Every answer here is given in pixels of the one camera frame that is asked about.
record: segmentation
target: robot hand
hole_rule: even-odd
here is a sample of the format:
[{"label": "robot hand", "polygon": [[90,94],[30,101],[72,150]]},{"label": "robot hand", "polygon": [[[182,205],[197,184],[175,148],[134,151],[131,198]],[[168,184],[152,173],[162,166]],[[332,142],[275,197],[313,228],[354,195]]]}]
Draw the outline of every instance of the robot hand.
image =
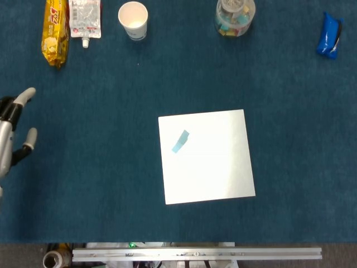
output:
[{"label": "robot hand", "polygon": [[35,148],[37,130],[32,128],[29,130],[22,148],[14,153],[12,152],[15,130],[21,112],[35,93],[35,88],[28,88],[17,98],[4,97],[0,99],[0,179],[7,175],[11,166],[15,166]]}]

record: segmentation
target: jar lid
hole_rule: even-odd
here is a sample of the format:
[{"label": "jar lid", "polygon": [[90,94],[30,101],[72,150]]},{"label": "jar lid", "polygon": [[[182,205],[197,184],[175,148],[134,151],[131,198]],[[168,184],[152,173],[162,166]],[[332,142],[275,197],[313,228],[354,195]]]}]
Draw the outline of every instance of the jar lid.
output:
[{"label": "jar lid", "polygon": [[230,13],[237,13],[245,5],[246,0],[221,0],[223,9]]}]

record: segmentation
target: white paper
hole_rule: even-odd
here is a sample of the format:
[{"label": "white paper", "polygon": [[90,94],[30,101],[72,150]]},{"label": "white paper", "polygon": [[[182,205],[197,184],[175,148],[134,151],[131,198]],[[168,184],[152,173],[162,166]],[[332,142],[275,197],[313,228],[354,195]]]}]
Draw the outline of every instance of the white paper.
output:
[{"label": "white paper", "polygon": [[[243,110],[158,122],[166,204],[255,196]],[[175,153],[184,130],[188,139]]]}]

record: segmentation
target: blue wrapper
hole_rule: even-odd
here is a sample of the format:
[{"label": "blue wrapper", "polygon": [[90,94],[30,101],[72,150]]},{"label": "blue wrapper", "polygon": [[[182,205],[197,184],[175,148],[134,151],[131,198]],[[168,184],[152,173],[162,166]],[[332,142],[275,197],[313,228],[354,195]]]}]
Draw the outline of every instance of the blue wrapper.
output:
[{"label": "blue wrapper", "polygon": [[343,20],[336,20],[327,12],[324,12],[324,14],[324,27],[322,28],[320,41],[317,46],[317,53],[331,59],[336,59],[339,49],[339,44],[336,45],[336,43],[341,34]]}]

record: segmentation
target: glass jar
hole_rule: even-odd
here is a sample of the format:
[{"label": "glass jar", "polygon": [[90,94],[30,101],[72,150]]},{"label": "glass jar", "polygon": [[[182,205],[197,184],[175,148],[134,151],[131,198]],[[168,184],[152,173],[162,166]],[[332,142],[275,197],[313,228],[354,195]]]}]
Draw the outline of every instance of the glass jar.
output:
[{"label": "glass jar", "polygon": [[244,34],[255,15],[254,0],[218,0],[215,27],[223,36]]}]

